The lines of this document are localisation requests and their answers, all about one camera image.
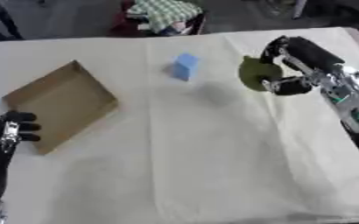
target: robotic finger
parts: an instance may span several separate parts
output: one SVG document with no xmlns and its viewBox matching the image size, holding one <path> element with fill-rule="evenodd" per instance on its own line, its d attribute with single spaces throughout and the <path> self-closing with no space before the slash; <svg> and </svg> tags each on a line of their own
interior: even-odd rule
<svg viewBox="0 0 359 224">
<path fill-rule="evenodd" d="M 274 39 L 265 47 L 258 62 L 277 67 L 274 64 L 276 58 L 282 58 L 283 64 L 302 75 L 276 78 L 271 75 L 272 70 L 268 75 L 258 71 L 250 73 L 249 69 L 243 69 L 248 64 L 244 61 L 240 68 L 243 84 L 248 87 L 251 76 L 251 80 L 258 81 L 259 85 L 257 88 L 252 85 L 252 89 L 275 95 L 305 94 L 318 88 L 359 148 L 359 70 L 346 66 L 343 59 L 302 37 Z"/>
</svg>

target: gray floor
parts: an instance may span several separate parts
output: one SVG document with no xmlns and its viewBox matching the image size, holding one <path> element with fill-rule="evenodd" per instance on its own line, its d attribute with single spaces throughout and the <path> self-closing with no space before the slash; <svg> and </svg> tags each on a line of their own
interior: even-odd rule
<svg viewBox="0 0 359 224">
<path fill-rule="evenodd" d="M 101 37 L 108 34 L 120 0 L 3 0 L 26 39 Z M 329 18 L 292 20 L 291 11 L 276 15 L 266 10 L 264 0 L 194 0 L 208 11 L 204 32 L 322 27 Z M 359 0 L 350 1 L 359 7 Z"/>
</svg>

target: table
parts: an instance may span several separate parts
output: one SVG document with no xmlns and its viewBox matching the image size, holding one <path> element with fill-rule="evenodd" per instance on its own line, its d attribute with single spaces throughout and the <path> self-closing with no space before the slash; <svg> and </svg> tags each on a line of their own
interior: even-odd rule
<svg viewBox="0 0 359 224">
<path fill-rule="evenodd" d="M 242 154 L 235 154 L 238 153 L 237 145 L 224 145 L 228 139 L 213 136 L 213 145 L 207 143 L 212 147 L 210 154 L 201 154 L 205 152 L 205 148 L 198 147 L 201 151 L 192 152 L 194 157 L 183 163 L 187 159 L 185 156 L 189 155 L 187 153 L 191 152 L 184 150 L 185 154 L 178 154 L 173 151 L 177 149 L 174 144 L 192 148 L 192 145 L 205 143 L 198 143 L 194 138 L 185 139 L 184 142 L 177 135 L 179 132 L 175 132 L 186 132 L 180 126 L 181 123 L 166 120 L 170 116 L 180 119 L 183 114 L 196 120 L 215 117 L 217 120 L 211 125 L 215 122 L 223 125 L 222 129 L 230 134 L 234 133 L 231 126 L 248 131 L 246 127 L 235 124 L 237 120 L 233 118 L 242 117 L 243 112 L 254 109 L 243 108 L 243 102 L 256 103 L 255 105 L 269 109 L 269 122 L 277 125 L 273 127 L 279 130 L 283 144 L 287 147 L 280 149 L 279 154 L 270 153 L 271 157 L 268 156 L 267 161 L 285 161 L 284 167 L 288 166 L 292 172 L 289 179 L 292 180 L 293 177 L 299 183 L 298 189 L 302 191 L 299 193 L 314 199 L 307 201 L 303 210 L 312 210 L 312 214 L 300 211 L 286 213 L 285 210 L 278 211 L 282 212 L 281 217 L 271 213 L 263 218 L 258 217 L 258 211 L 253 211 L 255 217 L 252 220 L 274 220 L 276 223 L 298 221 L 305 217 L 335 219 L 336 215 L 359 218 L 359 209 L 354 212 L 351 209 L 359 207 L 359 152 L 345 136 L 337 118 L 324 105 L 318 93 L 313 91 L 301 97 L 277 99 L 270 94 L 250 92 L 236 78 L 237 65 L 242 55 L 258 55 L 266 43 L 283 34 L 309 38 L 359 68 L 359 45 L 342 28 L 252 31 L 179 38 L 80 38 L 0 43 L 0 98 L 71 60 L 79 60 L 120 101 L 119 110 L 94 123 L 51 154 L 42 157 L 35 155 L 33 148 L 27 143 L 19 146 L 11 163 L 9 185 L 4 195 L 9 223 L 231 221 L 239 224 L 248 221 L 250 213 L 242 215 L 242 208 L 235 211 L 222 209 L 216 203 L 217 200 L 221 200 L 223 207 L 230 205 L 230 202 L 214 197 L 214 193 L 219 197 L 225 196 L 224 189 L 241 191 L 233 188 L 236 183 L 233 181 L 237 181 L 236 178 L 241 177 L 243 172 L 247 175 L 253 173 L 227 166 L 238 165 L 239 161 L 230 160 L 233 156 L 242 159 Z M 183 52 L 201 58 L 199 71 L 193 82 L 188 84 L 166 74 L 167 66 Z M 183 108 L 184 113 L 171 110 L 168 106 L 173 109 Z M 221 113 L 226 115 L 233 112 L 231 107 L 241 111 L 233 113 L 228 119 L 226 116 L 219 116 Z M 0 114 L 4 111 L 5 107 L 0 103 Z M 201 111 L 205 114 L 193 117 Z M 259 114 L 263 114 L 263 111 L 258 111 L 253 119 L 259 119 Z M 215 128 L 193 126 L 187 132 L 194 133 L 206 127 Z M 301 139 L 302 146 L 297 147 L 299 141 L 296 139 Z M 219 143 L 223 143 L 221 147 L 227 147 L 231 154 L 225 156 L 219 150 Z M 215 166 L 210 166 L 208 160 L 213 161 Z M 273 167 L 277 172 L 282 170 L 280 162 L 270 164 L 273 166 L 266 165 L 268 169 L 259 171 L 260 176 L 269 173 L 269 169 Z M 210 171 L 213 173 L 208 174 L 208 170 L 203 170 L 211 167 L 213 170 Z M 172 174 L 180 170 L 182 172 L 182 169 L 187 176 L 170 178 Z M 207 177 L 197 176 L 199 174 L 206 174 Z M 229 182 L 222 179 L 224 176 L 230 178 Z M 201 187 L 200 180 L 214 178 L 216 181 L 211 183 L 212 186 L 217 184 L 219 187 Z M 186 190 L 182 192 L 182 187 L 172 188 L 172 183 L 179 183 L 175 181 L 189 181 L 183 185 Z M 271 184 L 268 179 L 262 181 L 266 185 Z M 182 195 L 184 197 L 179 198 L 183 201 L 170 201 L 171 198 L 167 198 L 173 196 L 175 199 L 178 196 L 169 195 L 170 193 L 187 194 L 192 187 L 196 193 L 204 192 L 207 196 L 212 196 L 211 201 L 201 201 L 200 206 L 194 209 L 194 204 L 181 206 L 193 203 L 192 199 L 198 199 L 200 195 Z M 323 197 L 314 196 L 319 190 L 325 193 Z M 234 193 L 227 192 L 227 199 L 234 199 L 235 196 Z M 331 206 L 328 203 L 335 203 L 335 200 L 330 199 L 339 199 L 341 205 Z M 316 205 L 319 202 L 325 206 L 318 209 Z M 331 213 L 328 211 L 331 216 L 322 213 L 322 209 L 331 207 L 337 209 Z"/>
</svg>

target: cardboard box lid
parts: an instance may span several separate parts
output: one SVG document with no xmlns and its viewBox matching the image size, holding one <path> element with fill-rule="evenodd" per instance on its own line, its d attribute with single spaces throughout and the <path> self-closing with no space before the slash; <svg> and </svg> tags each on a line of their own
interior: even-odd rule
<svg viewBox="0 0 359 224">
<path fill-rule="evenodd" d="M 53 151 L 118 104 L 77 61 L 13 91 L 4 101 L 11 109 L 37 115 L 41 141 L 34 144 L 40 154 Z"/>
</svg>

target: clothing pile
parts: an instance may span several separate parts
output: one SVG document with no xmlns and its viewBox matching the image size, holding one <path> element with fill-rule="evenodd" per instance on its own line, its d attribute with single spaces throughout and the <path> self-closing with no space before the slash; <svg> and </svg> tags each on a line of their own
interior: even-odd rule
<svg viewBox="0 0 359 224">
<path fill-rule="evenodd" d="M 186 34 L 192 27 L 186 22 L 202 13 L 192 3 L 176 0 L 136 0 L 127 11 L 127 18 L 148 19 L 149 29 L 165 36 Z"/>
</svg>

